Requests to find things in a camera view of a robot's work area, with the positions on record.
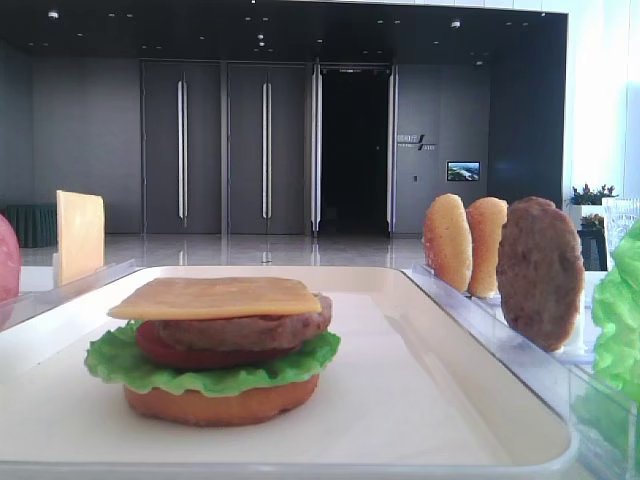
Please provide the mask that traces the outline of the orange cheese slice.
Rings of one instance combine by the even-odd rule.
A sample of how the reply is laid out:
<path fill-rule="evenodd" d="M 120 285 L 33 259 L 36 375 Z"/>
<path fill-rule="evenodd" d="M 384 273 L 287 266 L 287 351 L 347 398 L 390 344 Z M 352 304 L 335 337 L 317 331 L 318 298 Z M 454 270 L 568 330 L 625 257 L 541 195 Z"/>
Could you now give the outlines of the orange cheese slice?
<path fill-rule="evenodd" d="M 103 198 L 56 191 L 58 284 L 92 275 L 104 266 L 105 213 Z"/>
<path fill-rule="evenodd" d="M 108 311 L 121 320 L 218 320 L 318 313 L 299 280 L 278 277 L 157 278 Z"/>

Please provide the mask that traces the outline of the red tomato slice on stack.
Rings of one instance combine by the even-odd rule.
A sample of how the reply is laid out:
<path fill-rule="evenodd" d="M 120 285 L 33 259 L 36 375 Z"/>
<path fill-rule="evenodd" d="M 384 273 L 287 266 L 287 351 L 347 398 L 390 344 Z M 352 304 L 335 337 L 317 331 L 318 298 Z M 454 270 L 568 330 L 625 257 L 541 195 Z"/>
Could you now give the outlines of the red tomato slice on stack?
<path fill-rule="evenodd" d="M 178 350 L 162 340 L 150 322 L 136 331 L 136 344 L 144 356 L 156 365 L 181 370 L 225 369 L 257 365 L 293 353 L 301 344 L 285 349 L 268 350 Z"/>

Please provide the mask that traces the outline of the brown standing meat patty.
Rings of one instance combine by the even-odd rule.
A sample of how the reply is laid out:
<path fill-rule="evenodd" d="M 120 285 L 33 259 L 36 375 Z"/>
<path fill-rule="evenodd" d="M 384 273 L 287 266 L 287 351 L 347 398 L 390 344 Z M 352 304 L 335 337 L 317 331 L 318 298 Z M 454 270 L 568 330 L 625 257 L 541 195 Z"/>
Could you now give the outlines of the brown standing meat patty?
<path fill-rule="evenodd" d="M 581 244 L 555 204 L 526 197 L 508 207 L 496 277 L 507 324 L 553 352 L 571 336 L 584 289 Z"/>

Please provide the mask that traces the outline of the green lettuce leaf on stack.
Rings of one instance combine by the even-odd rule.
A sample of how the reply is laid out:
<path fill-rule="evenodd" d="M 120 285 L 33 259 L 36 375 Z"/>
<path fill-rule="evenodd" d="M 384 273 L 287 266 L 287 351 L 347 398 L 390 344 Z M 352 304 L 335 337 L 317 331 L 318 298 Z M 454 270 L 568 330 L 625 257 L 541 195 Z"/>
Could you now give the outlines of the green lettuce leaf on stack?
<path fill-rule="evenodd" d="M 173 395 L 195 391 L 209 398 L 227 397 L 309 380 L 327 367 L 341 343 L 338 335 L 326 331 L 305 341 L 298 350 L 256 366 L 181 372 L 159 366 L 143 355 L 135 342 L 141 325 L 130 321 L 90 342 L 84 360 L 89 374 L 136 393 L 160 389 Z"/>

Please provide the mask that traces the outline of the red tomato slice standing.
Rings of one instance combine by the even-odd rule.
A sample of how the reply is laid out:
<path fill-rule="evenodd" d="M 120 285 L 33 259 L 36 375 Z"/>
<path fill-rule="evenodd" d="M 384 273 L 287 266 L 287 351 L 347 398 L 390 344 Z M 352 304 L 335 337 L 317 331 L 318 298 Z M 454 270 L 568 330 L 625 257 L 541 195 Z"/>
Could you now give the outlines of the red tomato slice standing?
<path fill-rule="evenodd" d="M 19 295 L 21 256 L 16 233 L 9 221 L 0 216 L 0 300 Z"/>

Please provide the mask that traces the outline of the green standing lettuce leaf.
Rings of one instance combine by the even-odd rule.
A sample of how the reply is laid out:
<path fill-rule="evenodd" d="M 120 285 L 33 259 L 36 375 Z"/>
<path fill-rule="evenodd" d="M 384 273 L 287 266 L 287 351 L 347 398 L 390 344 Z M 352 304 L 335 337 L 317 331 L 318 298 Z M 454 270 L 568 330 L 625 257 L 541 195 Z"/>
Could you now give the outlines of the green standing lettuce leaf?
<path fill-rule="evenodd" d="M 639 416 L 639 225 L 613 253 L 614 266 L 595 287 L 592 319 L 595 377 L 574 403 L 576 415 L 621 452 L 629 447 L 631 417 Z"/>

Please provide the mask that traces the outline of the left standing bun half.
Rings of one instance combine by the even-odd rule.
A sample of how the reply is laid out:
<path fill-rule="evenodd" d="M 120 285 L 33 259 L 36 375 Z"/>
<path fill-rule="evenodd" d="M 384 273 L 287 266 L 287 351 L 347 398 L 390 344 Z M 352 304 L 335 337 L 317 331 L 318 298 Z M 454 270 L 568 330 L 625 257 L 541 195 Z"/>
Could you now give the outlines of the left standing bun half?
<path fill-rule="evenodd" d="M 458 195 L 436 197 L 426 211 L 423 243 L 426 264 L 458 292 L 464 292 L 472 273 L 472 237 L 466 211 Z"/>

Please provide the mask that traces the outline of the standing bun half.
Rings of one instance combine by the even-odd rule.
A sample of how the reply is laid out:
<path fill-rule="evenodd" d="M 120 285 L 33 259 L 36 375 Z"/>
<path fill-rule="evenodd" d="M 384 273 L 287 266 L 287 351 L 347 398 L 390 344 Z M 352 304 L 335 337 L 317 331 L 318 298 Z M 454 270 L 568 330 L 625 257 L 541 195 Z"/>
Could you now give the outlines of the standing bun half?
<path fill-rule="evenodd" d="M 468 291 L 487 298 L 497 292 L 496 267 L 502 226 L 507 220 L 508 204 L 495 197 L 483 197 L 467 209 L 472 235 L 472 274 Z"/>
<path fill-rule="evenodd" d="M 466 211 L 458 195 L 436 197 L 426 211 L 423 243 L 426 264 L 458 292 L 464 292 L 472 273 L 472 237 Z"/>

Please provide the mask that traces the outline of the right standing bun half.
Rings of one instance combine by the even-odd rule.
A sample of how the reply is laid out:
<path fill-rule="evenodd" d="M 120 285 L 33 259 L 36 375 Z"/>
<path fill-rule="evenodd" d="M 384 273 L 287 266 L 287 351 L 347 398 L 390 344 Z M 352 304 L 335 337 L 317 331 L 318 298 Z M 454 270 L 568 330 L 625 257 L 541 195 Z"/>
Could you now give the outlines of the right standing bun half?
<path fill-rule="evenodd" d="M 495 197 L 483 197 L 467 209 L 472 235 L 472 274 L 468 291 L 487 298 L 497 292 L 496 267 L 502 226 L 507 220 L 508 204 Z"/>

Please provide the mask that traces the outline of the green draped table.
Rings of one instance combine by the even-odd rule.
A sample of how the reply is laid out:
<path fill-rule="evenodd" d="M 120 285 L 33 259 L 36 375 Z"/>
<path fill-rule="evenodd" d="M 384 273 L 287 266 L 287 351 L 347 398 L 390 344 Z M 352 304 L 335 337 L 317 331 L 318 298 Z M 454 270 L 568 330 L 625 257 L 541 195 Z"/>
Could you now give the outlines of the green draped table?
<path fill-rule="evenodd" d="M 1 213 L 13 227 L 21 248 L 43 248 L 57 243 L 55 203 L 6 205 Z"/>

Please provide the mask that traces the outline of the clear drinking glass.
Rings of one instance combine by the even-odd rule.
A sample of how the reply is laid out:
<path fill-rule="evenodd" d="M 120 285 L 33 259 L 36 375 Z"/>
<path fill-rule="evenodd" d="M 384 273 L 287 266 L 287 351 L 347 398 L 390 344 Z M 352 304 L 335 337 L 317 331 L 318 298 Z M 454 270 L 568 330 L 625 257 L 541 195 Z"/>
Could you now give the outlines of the clear drinking glass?
<path fill-rule="evenodd" d="M 639 218 L 638 198 L 613 198 L 602 200 L 604 208 L 604 236 L 606 241 L 607 269 L 614 266 L 613 252 L 623 236 Z"/>

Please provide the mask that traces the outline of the wall display screen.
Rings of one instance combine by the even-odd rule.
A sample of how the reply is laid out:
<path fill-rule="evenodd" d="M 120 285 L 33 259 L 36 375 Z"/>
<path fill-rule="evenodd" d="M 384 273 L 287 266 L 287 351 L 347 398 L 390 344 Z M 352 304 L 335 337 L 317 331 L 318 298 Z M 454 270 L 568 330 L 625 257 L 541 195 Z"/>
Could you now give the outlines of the wall display screen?
<path fill-rule="evenodd" d="M 480 180 L 480 171 L 479 162 L 447 162 L 446 174 L 448 181 L 476 182 Z"/>

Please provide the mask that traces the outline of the clear left holder rail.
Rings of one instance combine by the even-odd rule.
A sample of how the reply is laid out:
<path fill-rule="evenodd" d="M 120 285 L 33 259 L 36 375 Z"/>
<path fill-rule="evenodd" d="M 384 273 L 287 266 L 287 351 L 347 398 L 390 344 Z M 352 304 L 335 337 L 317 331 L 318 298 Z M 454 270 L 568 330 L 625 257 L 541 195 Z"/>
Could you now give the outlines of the clear left holder rail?
<path fill-rule="evenodd" d="M 5 331 L 84 294 L 104 287 L 137 269 L 135 260 L 113 264 L 52 290 L 27 293 L 1 303 L 1 330 Z"/>

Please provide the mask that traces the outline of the clear holder rail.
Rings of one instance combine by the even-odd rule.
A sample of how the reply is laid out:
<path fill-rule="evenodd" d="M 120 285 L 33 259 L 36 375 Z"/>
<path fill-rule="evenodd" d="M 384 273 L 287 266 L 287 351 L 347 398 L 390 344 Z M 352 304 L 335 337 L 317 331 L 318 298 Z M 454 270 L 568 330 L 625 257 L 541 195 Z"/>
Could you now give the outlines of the clear holder rail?
<path fill-rule="evenodd" d="M 1 330 L 5 331 L 84 294 L 104 287 L 137 269 L 135 260 L 113 264 L 52 290 L 27 293 L 1 303 Z"/>
<path fill-rule="evenodd" d="M 587 476 L 639 477 L 639 406 L 592 373 L 595 327 L 588 310 L 563 349 L 549 354 L 506 325 L 498 295 L 462 295 L 420 264 L 405 273 L 568 421 L 578 434 L 578 465 Z"/>

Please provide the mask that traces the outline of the clear right holder rail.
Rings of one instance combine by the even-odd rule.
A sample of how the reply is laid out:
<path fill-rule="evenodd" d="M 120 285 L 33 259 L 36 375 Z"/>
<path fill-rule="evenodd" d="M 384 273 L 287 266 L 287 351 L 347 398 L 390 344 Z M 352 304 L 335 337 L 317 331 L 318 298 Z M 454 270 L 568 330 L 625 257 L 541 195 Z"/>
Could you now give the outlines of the clear right holder rail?
<path fill-rule="evenodd" d="M 563 349 L 549 354 L 506 325 L 498 295 L 462 295 L 420 264 L 405 273 L 568 421 L 578 434 L 578 465 L 587 476 L 639 477 L 639 406 L 592 373 L 595 327 L 588 310 Z"/>

